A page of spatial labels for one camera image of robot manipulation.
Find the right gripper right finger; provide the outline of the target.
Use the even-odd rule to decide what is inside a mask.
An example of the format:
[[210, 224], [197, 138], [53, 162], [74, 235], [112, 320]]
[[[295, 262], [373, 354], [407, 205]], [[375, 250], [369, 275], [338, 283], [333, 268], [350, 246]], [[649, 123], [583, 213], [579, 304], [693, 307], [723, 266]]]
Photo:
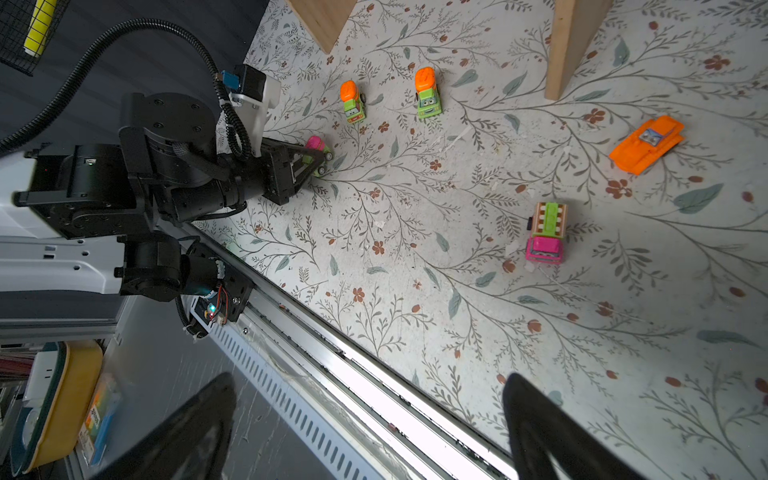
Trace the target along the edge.
[[571, 479], [642, 477], [522, 375], [507, 378], [502, 404], [519, 478], [556, 479], [554, 463]]

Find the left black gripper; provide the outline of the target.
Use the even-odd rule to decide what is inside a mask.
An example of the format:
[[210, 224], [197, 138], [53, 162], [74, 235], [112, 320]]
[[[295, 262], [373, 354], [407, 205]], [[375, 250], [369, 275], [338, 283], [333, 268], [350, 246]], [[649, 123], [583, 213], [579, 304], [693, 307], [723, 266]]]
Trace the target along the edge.
[[311, 164], [314, 161], [323, 163], [334, 158], [333, 151], [325, 141], [308, 141], [304, 145], [297, 145], [263, 139], [260, 151], [266, 168], [263, 196], [280, 206], [287, 204], [312, 178], [326, 174], [326, 165], [313, 166]]

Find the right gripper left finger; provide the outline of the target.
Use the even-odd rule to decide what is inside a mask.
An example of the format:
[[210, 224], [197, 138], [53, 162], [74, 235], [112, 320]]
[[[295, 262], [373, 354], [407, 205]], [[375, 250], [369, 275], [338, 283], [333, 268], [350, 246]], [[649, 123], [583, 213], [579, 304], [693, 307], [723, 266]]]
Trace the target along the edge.
[[231, 441], [237, 395], [224, 372], [103, 468], [97, 479], [219, 479]]

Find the orange green mixer truck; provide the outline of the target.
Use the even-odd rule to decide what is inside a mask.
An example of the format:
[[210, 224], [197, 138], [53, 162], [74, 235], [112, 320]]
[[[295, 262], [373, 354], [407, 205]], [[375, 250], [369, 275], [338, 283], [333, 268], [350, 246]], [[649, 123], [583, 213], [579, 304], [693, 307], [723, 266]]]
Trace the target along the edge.
[[417, 118], [426, 120], [442, 113], [436, 74], [432, 67], [419, 69], [414, 76], [416, 89]]
[[340, 99], [343, 103], [345, 118], [349, 124], [356, 124], [366, 118], [364, 95], [353, 80], [346, 81], [341, 85]]

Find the pink green toy truck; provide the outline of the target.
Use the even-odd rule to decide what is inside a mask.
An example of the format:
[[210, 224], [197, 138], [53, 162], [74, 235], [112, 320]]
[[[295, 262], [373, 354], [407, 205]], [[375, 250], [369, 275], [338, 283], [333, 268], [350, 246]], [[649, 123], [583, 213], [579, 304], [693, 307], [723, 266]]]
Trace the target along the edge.
[[556, 202], [539, 202], [528, 219], [530, 236], [525, 257], [530, 262], [560, 265], [564, 260], [568, 206]]

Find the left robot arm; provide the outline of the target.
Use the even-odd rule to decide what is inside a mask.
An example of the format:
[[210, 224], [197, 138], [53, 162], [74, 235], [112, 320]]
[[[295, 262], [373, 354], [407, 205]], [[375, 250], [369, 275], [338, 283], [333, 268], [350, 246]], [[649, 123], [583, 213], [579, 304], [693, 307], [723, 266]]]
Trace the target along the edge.
[[[220, 113], [178, 93], [132, 93], [121, 103], [115, 144], [32, 148], [63, 113], [100, 57], [119, 39], [161, 31], [189, 43], [205, 63]], [[184, 247], [159, 223], [227, 218], [255, 197], [287, 203], [331, 150], [269, 139], [266, 114], [279, 83], [245, 64], [218, 69], [203, 43], [161, 19], [121, 22], [86, 50], [51, 102], [1, 142], [1, 289], [210, 299], [238, 293], [225, 262]]]

